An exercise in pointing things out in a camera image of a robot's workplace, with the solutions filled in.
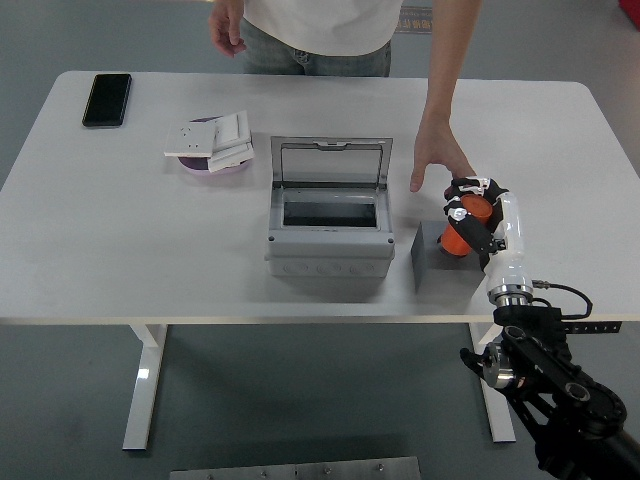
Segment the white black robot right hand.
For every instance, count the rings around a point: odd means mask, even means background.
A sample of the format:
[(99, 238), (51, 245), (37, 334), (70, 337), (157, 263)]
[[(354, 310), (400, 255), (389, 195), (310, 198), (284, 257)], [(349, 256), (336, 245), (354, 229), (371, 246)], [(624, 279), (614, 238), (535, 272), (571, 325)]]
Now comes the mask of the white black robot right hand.
[[(486, 222), (463, 204), (468, 198), (489, 203), (492, 212)], [(533, 282), (524, 266), (524, 240), (514, 193), (491, 178), (472, 176), (452, 180), (445, 199), (449, 226), (479, 255), (489, 302), (496, 307), (530, 304)]]

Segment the person's left hand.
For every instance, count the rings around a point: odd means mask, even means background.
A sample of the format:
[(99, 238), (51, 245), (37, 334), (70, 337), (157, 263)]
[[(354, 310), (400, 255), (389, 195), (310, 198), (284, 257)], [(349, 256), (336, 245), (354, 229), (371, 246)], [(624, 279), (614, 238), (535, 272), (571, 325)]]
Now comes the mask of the person's left hand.
[(444, 166), (454, 179), (472, 177), (475, 170), (459, 146), (446, 117), (424, 117), (414, 143), (414, 165), (409, 189), (418, 192), (426, 170), (431, 165)]

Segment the person's right hand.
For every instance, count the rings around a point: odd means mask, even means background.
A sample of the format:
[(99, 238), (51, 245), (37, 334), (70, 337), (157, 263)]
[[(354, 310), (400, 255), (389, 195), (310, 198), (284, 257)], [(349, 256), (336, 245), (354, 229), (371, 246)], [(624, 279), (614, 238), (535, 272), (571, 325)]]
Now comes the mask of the person's right hand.
[(240, 34), (244, 16), (243, 0), (217, 0), (208, 18), (213, 46), (224, 56), (234, 58), (246, 50)]

